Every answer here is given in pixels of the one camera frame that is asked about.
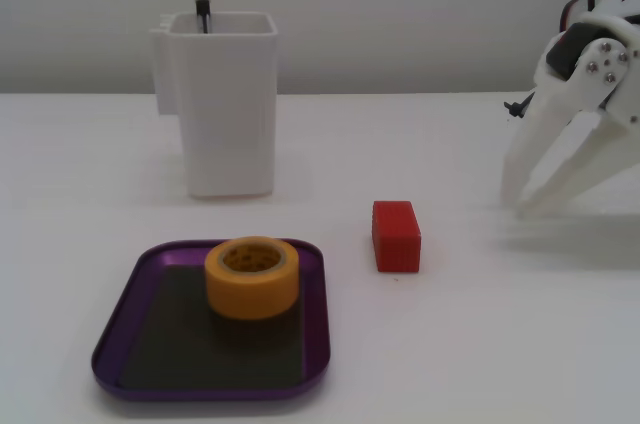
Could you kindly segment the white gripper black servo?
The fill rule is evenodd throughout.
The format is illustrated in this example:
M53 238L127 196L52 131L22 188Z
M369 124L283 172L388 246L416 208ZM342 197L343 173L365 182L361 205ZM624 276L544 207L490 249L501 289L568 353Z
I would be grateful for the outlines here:
M501 201L523 217L571 199L639 164L639 16L587 13L560 34L539 63L536 88L504 157ZM581 112L602 112L575 153L528 199L533 170Z

